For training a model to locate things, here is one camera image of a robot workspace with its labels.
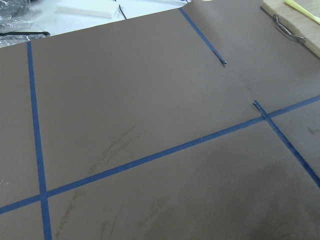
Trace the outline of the white foam sheet stack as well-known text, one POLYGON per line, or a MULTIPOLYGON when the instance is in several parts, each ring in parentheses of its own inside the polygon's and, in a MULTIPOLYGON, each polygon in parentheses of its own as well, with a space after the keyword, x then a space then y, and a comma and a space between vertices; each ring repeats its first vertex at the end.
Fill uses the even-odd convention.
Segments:
POLYGON ((112 0, 60 0, 56 10, 61 13, 112 19, 119 4, 112 0))

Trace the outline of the bamboo cutting board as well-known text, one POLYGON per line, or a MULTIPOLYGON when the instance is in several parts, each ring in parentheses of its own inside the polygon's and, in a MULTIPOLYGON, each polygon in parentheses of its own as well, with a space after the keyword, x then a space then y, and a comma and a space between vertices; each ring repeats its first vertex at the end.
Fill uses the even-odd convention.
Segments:
POLYGON ((303 8, 319 17, 318 0, 264 0, 261 7, 293 35, 305 39, 304 45, 316 56, 320 55, 320 24, 299 11, 303 8))

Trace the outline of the crumpled clear plastic bag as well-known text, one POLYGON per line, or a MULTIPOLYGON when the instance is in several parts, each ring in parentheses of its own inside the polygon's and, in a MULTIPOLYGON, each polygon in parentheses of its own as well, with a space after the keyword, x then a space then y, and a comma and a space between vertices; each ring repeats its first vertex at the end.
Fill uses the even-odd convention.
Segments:
POLYGON ((40 30, 33 21, 31 0, 0 2, 0 47, 47 38, 51 34, 40 30))

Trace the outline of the yellow plastic knife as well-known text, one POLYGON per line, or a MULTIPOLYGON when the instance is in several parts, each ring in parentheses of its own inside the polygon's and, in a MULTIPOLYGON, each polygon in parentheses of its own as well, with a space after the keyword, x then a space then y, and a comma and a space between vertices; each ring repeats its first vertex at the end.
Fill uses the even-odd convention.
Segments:
POLYGON ((287 5, 289 5, 290 7, 294 8, 295 10, 297 10, 298 12, 302 13, 303 15, 305 15, 306 17, 310 18, 311 20, 313 20, 317 24, 320 23, 320 18, 318 16, 313 15, 311 12, 309 12, 308 10, 303 8, 301 5, 299 5, 294 0, 284 0, 284 2, 287 5))

